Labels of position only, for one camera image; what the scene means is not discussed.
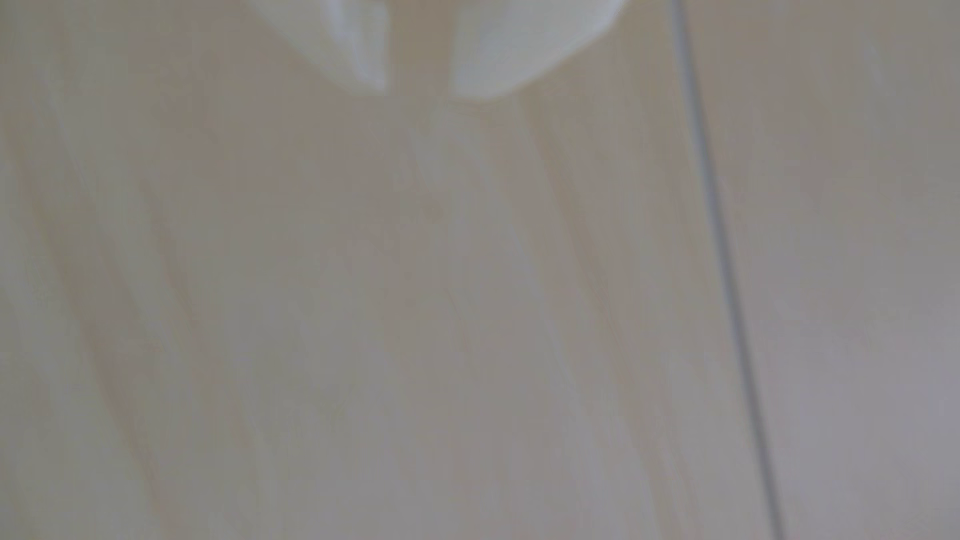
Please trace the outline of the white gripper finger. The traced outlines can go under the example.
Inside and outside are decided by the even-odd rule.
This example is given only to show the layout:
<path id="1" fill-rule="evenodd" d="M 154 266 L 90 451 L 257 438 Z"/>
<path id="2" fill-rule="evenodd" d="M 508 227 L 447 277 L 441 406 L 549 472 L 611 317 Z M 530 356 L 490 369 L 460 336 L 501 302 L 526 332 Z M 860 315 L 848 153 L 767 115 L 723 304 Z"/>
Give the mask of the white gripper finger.
<path id="1" fill-rule="evenodd" d="M 492 100 L 557 68 L 600 39 L 627 1 L 462 1 L 455 18 L 450 91 Z"/>
<path id="2" fill-rule="evenodd" d="M 383 1 L 249 1 L 328 80 L 359 94 L 389 88 L 390 13 Z"/>

